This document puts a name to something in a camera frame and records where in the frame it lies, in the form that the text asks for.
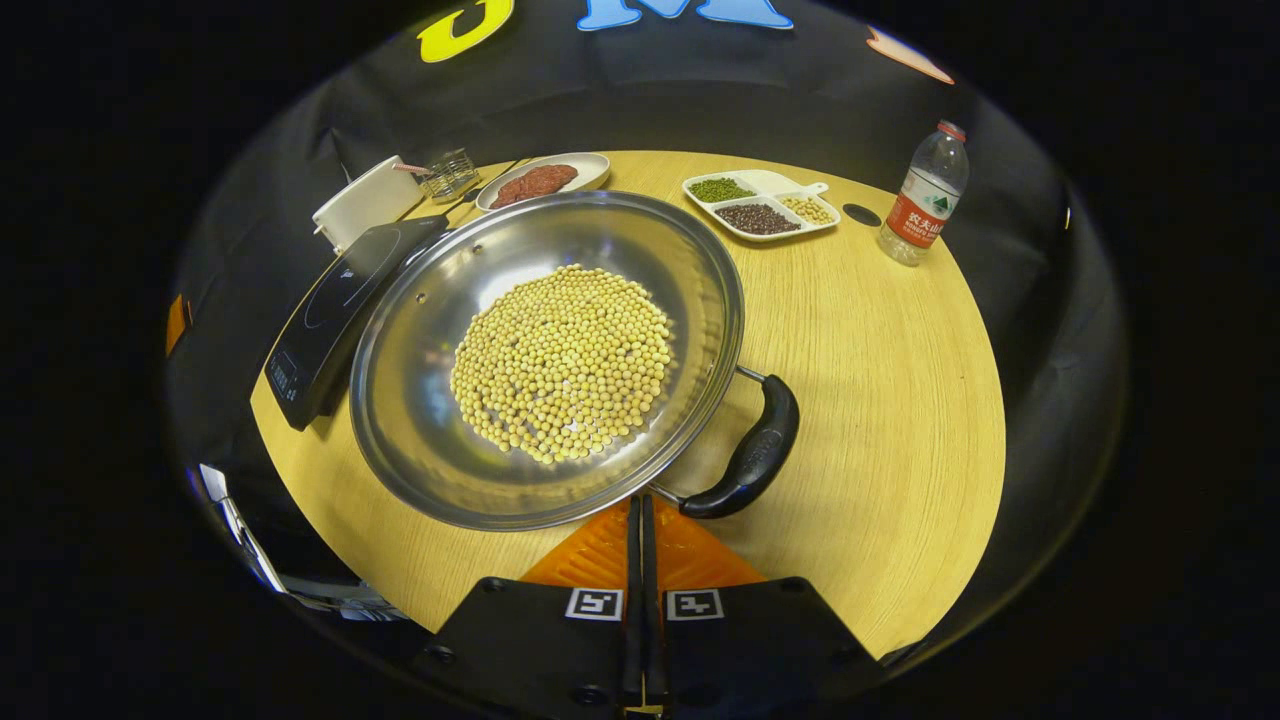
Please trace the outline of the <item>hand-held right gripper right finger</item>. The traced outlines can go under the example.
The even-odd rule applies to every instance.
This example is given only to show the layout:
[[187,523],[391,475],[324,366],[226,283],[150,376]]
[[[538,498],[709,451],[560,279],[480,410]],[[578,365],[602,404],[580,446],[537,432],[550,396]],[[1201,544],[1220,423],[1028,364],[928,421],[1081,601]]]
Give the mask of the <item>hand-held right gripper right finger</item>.
[[643,702],[657,719],[828,719],[886,669],[805,578],[660,591],[643,498]]

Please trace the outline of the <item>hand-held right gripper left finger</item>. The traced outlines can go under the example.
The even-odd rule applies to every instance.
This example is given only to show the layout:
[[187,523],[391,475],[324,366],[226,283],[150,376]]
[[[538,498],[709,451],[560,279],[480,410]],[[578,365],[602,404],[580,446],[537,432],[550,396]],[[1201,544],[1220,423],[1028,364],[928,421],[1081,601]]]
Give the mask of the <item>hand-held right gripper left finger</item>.
[[499,719],[620,719],[643,702],[643,501],[596,514],[521,578],[484,577],[425,675]]

